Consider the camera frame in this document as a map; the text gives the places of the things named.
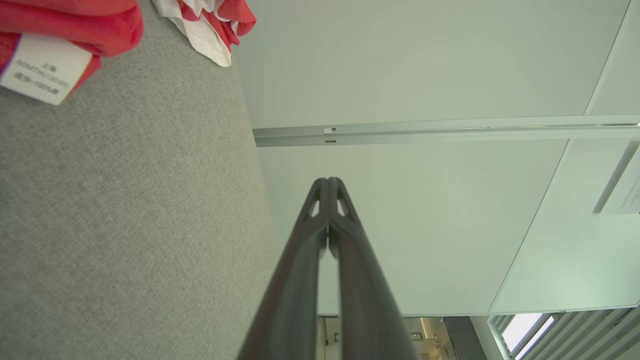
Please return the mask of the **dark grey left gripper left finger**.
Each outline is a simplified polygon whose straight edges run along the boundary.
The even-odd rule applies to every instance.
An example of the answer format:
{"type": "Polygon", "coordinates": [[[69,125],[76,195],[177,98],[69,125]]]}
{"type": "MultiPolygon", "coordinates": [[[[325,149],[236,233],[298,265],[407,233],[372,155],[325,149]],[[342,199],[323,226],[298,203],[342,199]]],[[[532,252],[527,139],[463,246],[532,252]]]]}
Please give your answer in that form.
{"type": "Polygon", "coordinates": [[[327,243],[328,221],[329,180],[318,178],[302,205],[238,359],[315,359],[319,261],[327,243]]]}

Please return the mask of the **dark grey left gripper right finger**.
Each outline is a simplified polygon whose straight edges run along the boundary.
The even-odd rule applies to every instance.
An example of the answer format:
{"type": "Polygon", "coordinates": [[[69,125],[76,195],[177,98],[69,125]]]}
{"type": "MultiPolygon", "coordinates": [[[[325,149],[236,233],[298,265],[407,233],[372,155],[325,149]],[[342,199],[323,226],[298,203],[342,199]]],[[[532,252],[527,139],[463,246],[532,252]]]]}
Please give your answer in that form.
{"type": "Polygon", "coordinates": [[[416,360],[402,315],[345,183],[330,177],[329,250],[338,262],[343,360],[416,360]]]}

